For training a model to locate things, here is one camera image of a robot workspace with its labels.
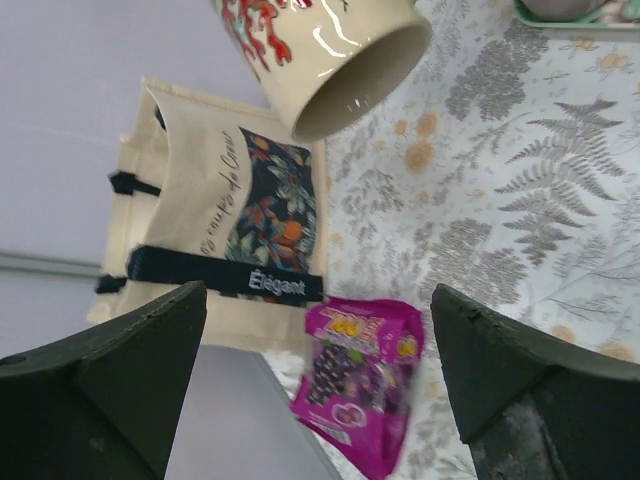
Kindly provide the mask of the cream floral mug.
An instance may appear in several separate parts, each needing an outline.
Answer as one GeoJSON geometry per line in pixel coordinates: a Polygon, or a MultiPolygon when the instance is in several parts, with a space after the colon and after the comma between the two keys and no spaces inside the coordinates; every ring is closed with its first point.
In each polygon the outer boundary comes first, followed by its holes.
{"type": "Polygon", "coordinates": [[[222,0],[212,7],[301,142],[335,134],[380,104],[432,38],[412,1],[222,0]]]}

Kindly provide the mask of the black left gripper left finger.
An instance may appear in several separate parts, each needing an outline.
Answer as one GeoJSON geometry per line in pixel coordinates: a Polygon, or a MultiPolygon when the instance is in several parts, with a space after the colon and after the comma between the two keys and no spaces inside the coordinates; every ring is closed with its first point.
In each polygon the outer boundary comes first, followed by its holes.
{"type": "Polygon", "coordinates": [[[204,331],[189,282],[1,361],[4,479],[162,479],[204,331]]]}

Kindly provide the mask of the lilac mug black handle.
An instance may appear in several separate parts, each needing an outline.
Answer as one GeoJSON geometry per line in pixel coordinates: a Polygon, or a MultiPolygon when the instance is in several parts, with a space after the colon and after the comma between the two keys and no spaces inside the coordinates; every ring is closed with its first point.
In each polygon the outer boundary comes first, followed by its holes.
{"type": "Polygon", "coordinates": [[[522,0],[521,3],[537,19],[565,22],[586,16],[606,0],[522,0]]]}

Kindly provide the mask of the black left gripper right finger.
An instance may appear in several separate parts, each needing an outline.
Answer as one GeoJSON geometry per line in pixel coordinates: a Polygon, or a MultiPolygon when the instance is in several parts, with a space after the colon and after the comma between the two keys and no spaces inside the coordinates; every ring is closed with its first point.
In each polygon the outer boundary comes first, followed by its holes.
{"type": "Polygon", "coordinates": [[[638,364],[559,340],[444,284],[431,316],[478,478],[638,478],[638,364]]]}

